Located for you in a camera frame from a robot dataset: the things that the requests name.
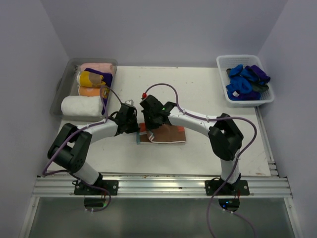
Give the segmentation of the yellow bear towel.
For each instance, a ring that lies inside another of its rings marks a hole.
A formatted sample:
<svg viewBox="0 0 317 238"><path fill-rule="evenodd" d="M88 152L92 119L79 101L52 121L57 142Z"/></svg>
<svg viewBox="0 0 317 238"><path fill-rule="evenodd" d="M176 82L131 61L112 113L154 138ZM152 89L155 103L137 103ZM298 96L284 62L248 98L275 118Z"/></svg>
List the yellow bear towel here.
<svg viewBox="0 0 317 238"><path fill-rule="evenodd" d="M78 74L76 81L82 87L100 88L106 84L103 79L104 77L100 74L83 71Z"/></svg>

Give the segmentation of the brown orange towel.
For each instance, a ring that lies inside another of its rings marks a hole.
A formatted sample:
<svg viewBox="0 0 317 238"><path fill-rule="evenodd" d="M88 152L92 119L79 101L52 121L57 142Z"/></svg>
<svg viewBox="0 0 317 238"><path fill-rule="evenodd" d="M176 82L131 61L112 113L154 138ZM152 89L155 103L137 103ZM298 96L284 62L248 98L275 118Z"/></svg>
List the brown orange towel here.
<svg viewBox="0 0 317 238"><path fill-rule="evenodd" d="M162 125L157 129L148 130L145 123L139 124L137 144L181 144L186 142L185 128L182 126Z"/></svg>

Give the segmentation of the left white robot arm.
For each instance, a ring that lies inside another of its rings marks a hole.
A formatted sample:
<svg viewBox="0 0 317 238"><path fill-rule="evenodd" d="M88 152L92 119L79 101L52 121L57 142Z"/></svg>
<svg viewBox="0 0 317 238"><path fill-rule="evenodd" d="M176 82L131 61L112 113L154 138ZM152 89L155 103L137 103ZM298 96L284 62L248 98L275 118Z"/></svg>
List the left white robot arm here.
<svg viewBox="0 0 317 238"><path fill-rule="evenodd" d="M65 124L50 147L48 158L75 178L75 195L117 195L118 181L104 180L86 161L89 147L107 137L138 131L136 108L123 103L108 119L84 126Z"/></svg>

